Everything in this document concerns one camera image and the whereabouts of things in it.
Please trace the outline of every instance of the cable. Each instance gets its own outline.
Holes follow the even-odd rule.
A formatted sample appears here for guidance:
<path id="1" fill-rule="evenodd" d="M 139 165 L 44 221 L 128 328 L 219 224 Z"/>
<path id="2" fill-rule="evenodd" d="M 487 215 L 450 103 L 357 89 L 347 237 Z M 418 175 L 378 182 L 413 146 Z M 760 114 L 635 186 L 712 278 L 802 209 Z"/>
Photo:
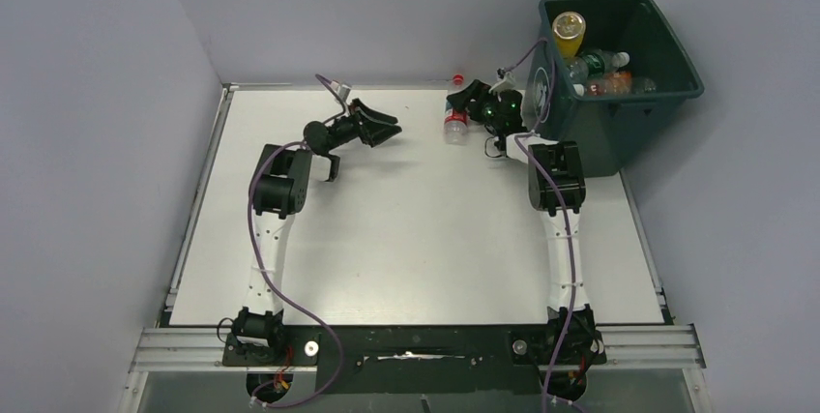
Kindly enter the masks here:
<path id="1" fill-rule="evenodd" d="M 233 325 L 233 319 L 231 319 L 231 318 L 223 318 L 217 324 L 217 339 L 222 343 L 228 343 L 227 340 L 222 340 L 222 338 L 220 337 L 220 329 L 222 329 L 222 323 L 224 323 L 225 321 L 230 321 L 231 325 Z"/>
<path id="2" fill-rule="evenodd" d="M 333 90 L 333 82 L 330 79 L 328 79 L 327 77 L 325 77 L 325 76 L 323 76 L 319 73 L 314 74 L 314 76 L 316 76 L 316 79 L 318 79 L 319 82 L 321 82 L 322 85 L 325 86 L 325 89 L 327 89 L 328 92 L 333 94 L 334 98 L 336 99 L 336 102 L 338 102 L 338 104 L 341 105 L 341 112 L 339 114 L 334 115 L 334 116 L 328 118 L 327 120 L 325 120 L 325 123 L 327 123 L 329 121 L 332 121 L 332 120 L 335 120 L 337 117 L 342 116 L 345 113 L 347 113 L 347 104 L 344 103 L 344 101 L 341 99 L 339 94 L 336 91 Z"/>
<path id="3" fill-rule="evenodd" d="M 341 97 L 331 87 L 330 79 L 328 79 L 327 77 L 325 77 L 321 74 L 316 74 L 316 79 L 318 79 L 319 82 L 321 82 L 322 85 L 325 86 L 325 89 L 327 89 L 331 94 L 333 94 L 333 96 L 336 98 L 336 101 L 342 107 L 342 111 L 340 113 L 337 113 L 336 115 L 328 118 L 327 120 L 325 120 L 323 122 L 323 123 L 326 124 L 330 121 L 335 120 L 337 117 L 344 115 L 346 110 L 347 110 L 347 105 L 344 104 Z M 305 398 L 302 398 L 302 399 L 299 399 L 299 400 L 292 401 L 290 403 L 270 404 L 269 405 L 267 403 L 259 401 L 256 398 L 256 395 L 259 393 L 259 391 L 261 391 L 262 389 L 265 389 L 269 386 L 272 386 L 277 382 L 277 378 L 275 376 L 274 376 L 274 379 L 272 379 L 268 382 L 264 382 L 262 384 L 259 384 L 258 386 L 256 386 L 255 389 L 253 389 L 253 392 L 250 393 L 250 402 L 251 403 L 257 402 L 259 404 L 262 404 L 265 407 L 269 406 L 271 408 L 288 408 L 288 407 L 291 407 L 291 406 L 297 406 L 297 405 L 307 403 L 307 402 L 313 400 L 314 398 L 319 397 L 323 392 L 328 390 L 328 388 L 330 388 L 331 385 L 333 385 L 334 382 L 336 382 L 336 380 L 338 379 L 339 374 L 341 373 L 341 369 L 344 367 L 344 347 L 342 346 L 341 339 L 338 337 L 338 334 L 336 333 L 336 331 L 334 331 L 333 328 L 331 328 L 328 323 L 326 323 L 324 320 L 322 320 L 322 318 L 316 316 L 316 314 L 314 314 L 310 310 L 308 310 L 308 309 L 302 307 L 301 305 L 297 304 L 296 302 L 290 300 L 279 289 L 277 289 L 277 287 L 271 281 L 271 278 L 268 276 L 268 271 L 265 269 L 265 263 L 262 260 L 262 253 L 259 251 L 259 244 L 256 242 L 256 234 L 253 231 L 253 196 L 256 194 L 256 187 L 259 185 L 259 180 L 262 178 L 262 173 L 264 173 L 265 171 L 268 170 L 268 168 L 274 162 L 274 159 L 276 157 L 278 157 L 282 152 L 284 152 L 285 150 L 287 150 L 291 147 L 307 148 L 304 140 L 288 142 L 287 144 L 284 144 L 284 145 L 280 146 L 277 150 L 274 151 L 273 154 L 271 154 L 270 157 L 268 157 L 267 160 L 265 160 L 262 163 L 262 165 L 259 167 L 259 169 L 255 173 L 253 173 L 253 178 L 250 180 L 249 196 L 248 196 L 248 232 L 250 234 L 250 244 L 253 246 L 253 255 L 256 258 L 256 264 L 259 267 L 259 273 L 262 275 L 262 278 L 265 280 L 265 283 L 268 284 L 268 287 L 271 288 L 271 291 L 274 294 L 276 294 L 277 297 L 279 297 L 283 302 L 290 305 L 291 307 L 293 307 L 295 310 L 301 312 L 302 314 L 306 315 L 307 317 L 309 317 L 310 319 L 312 319 L 313 321 L 318 323 L 319 326 L 321 326 L 325 331 L 328 332 L 331 339 L 333 339 L 334 343 L 336 344 L 336 347 L 338 348 L 338 366 L 336 367 L 336 370 L 334 371 L 334 373 L 331 375 L 330 379 L 328 379 L 328 381 L 325 382 L 325 384 L 322 387 L 315 390 L 309 396 L 307 396 Z"/>
<path id="4" fill-rule="evenodd" d="M 515 70 L 516 68 L 518 68 L 518 66 L 521 65 L 522 63 L 524 63 L 524 60 L 526 60 L 527 57 L 529 57 L 530 54 L 532 54 L 533 51 L 535 51 L 536 47 L 538 47 L 538 44 L 540 44 L 540 43 L 549 44 L 549 39 L 547 37 L 538 38 L 536 40 L 536 43 L 533 44 L 533 46 L 530 47 L 529 50 L 527 50 L 527 53 L 525 53 L 524 56 L 521 57 L 520 60 L 515 62 L 514 65 L 510 65 L 506 68 L 500 69 L 499 72 L 501 74 L 505 74 L 505 73 L 509 73 L 509 72 Z M 533 131 L 538 128 L 538 125 L 542 125 L 543 123 L 545 123 L 546 119 L 549 117 L 549 107 L 550 107 L 550 103 L 552 102 L 552 90 L 555 88 L 555 73 L 556 73 L 555 59 L 552 58 L 552 53 L 551 52 L 550 52 L 550 57 L 549 58 L 550 58 L 549 63 L 551 64 L 551 69 L 552 69 L 551 73 L 549 75 L 549 93 L 546 95 L 546 100 L 544 101 L 544 109 L 542 110 L 542 114 L 539 116 L 538 123 L 536 123 L 536 126 L 533 128 Z"/>
<path id="5" fill-rule="evenodd" d="M 549 44 L 549 41 L 550 41 L 550 39 L 548 37 L 538 38 L 536 43 L 533 44 L 532 47 L 530 47 L 530 49 L 527 51 L 527 53 L 525 53 L 524 56 L 521 57 L 520 60 L 518 60 L 514 65 L 503 68 L 500 71 L 503 72 L 503 73 L 509 73 L 512 70 L 516 69 L 519 65 L 521 65 L 521 63 L 524 62 L 524 60 L 527 59 L 528 56 L 530 56 L 531 53 L 533 53 L 533 51 L 536 49 L 538 44 L 540 44 L 540 43 Z M 555 70 L 555 58 L 550 56 L 550 62 L 552 64 L 552 67 L 551 67 L 552 68 L 552 74 L 551 74 L 551 77 L 549 79 L 549 92 L 547 93 L 546 100 L 544 102 L 544 107 L 542 109 L 542 114 L 539 115 L 539 119 L 538 119 L 539 124 L 546 121 L 546 117 L 549 115 L 549 108 L 552 104 L 552 92 L 555 88 L 555 72 L 556 72 L 556 70 Z M 561 191 L 558 189 L 558 186 L 555 184 L 555 181 L 552 180 L 552 177 L 549 176 L 549 173 L 546 172 L 546 169 L 544 169 L 543 166 L 541 166 L 541 164 L 538 162 L 538 160 L 536 160 L 536 158 L 533 156 L 533 154 L 530 153 L 530 151 L 527 150 L 526 147 L 524 147 L 524 144 L 521 143 L 522 138 L 534 135 L 535 134 L 535 129 L 536 128 L 533 128 L 528 133 L 519 134 L 519 135 L 513 137 L 513 140 L 515 140 L 515 144 L 518 146 L 518 149 L 520 149 L 521 152 L 523 152 L 524 154 L 527 155 L 527 159 L 529 160 L 529 162 L 532 163 L 535 166 L 535 168 L 539 171 L 541 176 L 543 176 L 543 178 L 546 180 L 547 184 L 549 184 L 549 187 L 552 189 L 553 192 L 555 192 L 555 196 L 558 197 L 558 203 L 561 205 L 561 211 L 564 214 L 564 223 L 565 223 L 565 226 L 566 226 L 566 229 L 567 229 L 567 244 L 569 245 L 569 248 L 570 248 L 570 275 L 571 275 L 571 280 L 572 280 L 571 289 L 570 289 L 570 304 L 569 304 L 569 308 L 567 309 L 568 310 L 567 311 L 567 318 L 564 321 L 564 326 L 561 328 L 561 334 L 559 334 L 558 340 L 556 340 L 556 342 L 555 342 L 555 348 L 552 349 L 552 356 L 549 359 L 549 365 L 546 367 L 546 376 L 545 376 L 544 381 L 543 381 L 541 406 L 542 406 L 542 412 L 545 413 L 548 409 L 548 404 L 549 404 L 549 393 L 547 392 L 547 388 L 549 386 L 549 378 L 552 375 L 552 370 L 555 368 L 555 361 L 558 358 L 558 352 L 561 350 L 561 344 L 564 343 L 564 337 L 567 335 L 567 332 L 570 329 L 570 323 L 572 321 L 572 310 L 575 306 L 575 249 L 574 249 L 574 246 L 572 245 L 572 233 L 571 233 L 571 227 L 570 227 L 570 214 L 567 213 L 567 202 L 564 200 L 564 196 L 561 195 Z M 564 400 L 563 398 L 558 398 L 558 397 L 553 396 L 553 401 L 556 401 L 556 400 L 566 402 L 566 403 L 570 404 L 571 406 L 575 406 L 576 408 L 580 409 L 580 407 L 578 405 L 575 405 L 573 402 L 569 402 L 568 400 Z"/>

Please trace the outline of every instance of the bolt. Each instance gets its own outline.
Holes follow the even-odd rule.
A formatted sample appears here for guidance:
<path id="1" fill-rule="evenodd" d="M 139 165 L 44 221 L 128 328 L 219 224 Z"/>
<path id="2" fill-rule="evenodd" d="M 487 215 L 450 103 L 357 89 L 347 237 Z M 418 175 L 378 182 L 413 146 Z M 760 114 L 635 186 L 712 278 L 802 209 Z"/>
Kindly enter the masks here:
<path id="1" fill-rule="evenodd" d="M 515 355 L 526 355 L 527 354 L 527 342 L 524 340 L 516 340 L 512 343 L 512 353 Z"/>
<path id="2" fill-rule="evenodd" d="M 308 340 L 305 344 L 305 355 L 314 357 L 319 353 L 319 344 L 315 340 Z"/>

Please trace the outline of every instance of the clear plastic bottle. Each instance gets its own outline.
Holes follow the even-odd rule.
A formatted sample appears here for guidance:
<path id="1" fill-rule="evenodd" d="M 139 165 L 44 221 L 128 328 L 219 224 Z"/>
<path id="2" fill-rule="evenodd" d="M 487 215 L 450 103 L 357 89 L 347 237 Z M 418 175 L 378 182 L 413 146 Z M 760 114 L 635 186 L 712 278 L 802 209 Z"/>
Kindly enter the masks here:
<path id="1" fill-rule="evenodd" d="M 658 85 L 649 77 L 636 76 L 632 79 L 633 94 L 651 94 L 658 91 Z"/>
<path id="2" fill-rule="evenodd" d="M 448 95 L 460 92 L 463 88 L 464 76 L 456 74 L 450 81 Z M 444 141 L 455 145 L 467 143 L 467 112 L 453 110 L 450 101 L 445 101 L 444 107 Z"/>
<path id="3" fill-rule="evenodd" d="M 607 52 L 599 48 L 588 48 L 567 61 L 570 70 L 570 81 L 583 84 L 590 77 L 601 76 L 617 71 L 630 62 L 626 52 Z"/>
<path id="4" fill-rule="evenodd" d="M 630 72 L 616 72 L 604 77 L 594 77 L 587 81 L 587 96 L 620 96 L 628 94 L 632 89 L 632 75 Z"/>

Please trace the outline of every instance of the white wall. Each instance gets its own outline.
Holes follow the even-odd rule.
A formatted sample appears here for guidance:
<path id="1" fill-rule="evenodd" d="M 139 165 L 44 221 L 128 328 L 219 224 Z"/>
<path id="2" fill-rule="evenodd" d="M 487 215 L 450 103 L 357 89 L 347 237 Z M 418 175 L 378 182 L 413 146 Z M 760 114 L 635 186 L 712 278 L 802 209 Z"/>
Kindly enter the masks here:
<path id="1" fill-rule="evenodd" d="M 818 0 L 657 0 L 706 87 L 630 170 L 718 412 L 820 411 Z"/>
<path id="2" fill-rule="evenodd" d="M 492 78 L 541 23 L 540 0 L 180 1 L 225 82 Z"/>
<path id="3" fill-rule="evenodd" d="M 0 411 L 114 411 L 219 81 L 177 0 L 0 0 L 0 88 Z"/>

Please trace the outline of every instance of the white tabletop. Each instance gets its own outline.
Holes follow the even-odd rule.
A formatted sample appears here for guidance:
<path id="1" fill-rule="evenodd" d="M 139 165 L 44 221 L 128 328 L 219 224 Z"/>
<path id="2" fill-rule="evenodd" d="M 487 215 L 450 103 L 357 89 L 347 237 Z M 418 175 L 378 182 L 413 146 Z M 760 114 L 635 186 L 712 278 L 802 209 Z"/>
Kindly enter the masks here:
<path id="1" fill-rule="evenodd" d="M 398 118 L 403 133 L 313 158 L 305 209 L 288 241 L 285 294 L 330 324 L 503 324 L 546 321 L 548 269 L 523 163 L 444 144 L 445 91 L 353 91 Z M 248 184 L 266 143 L 301 139 L 338 106 L 326 91 L 237 91 L 196 224 L 171 324 L 216 324 L 242 306 L 252 251 Z M 619 176 L 587 179 L 580 256 L 598 323 L 662 316 Z M 314 324 L 288 308 L 286 324 Z"/>

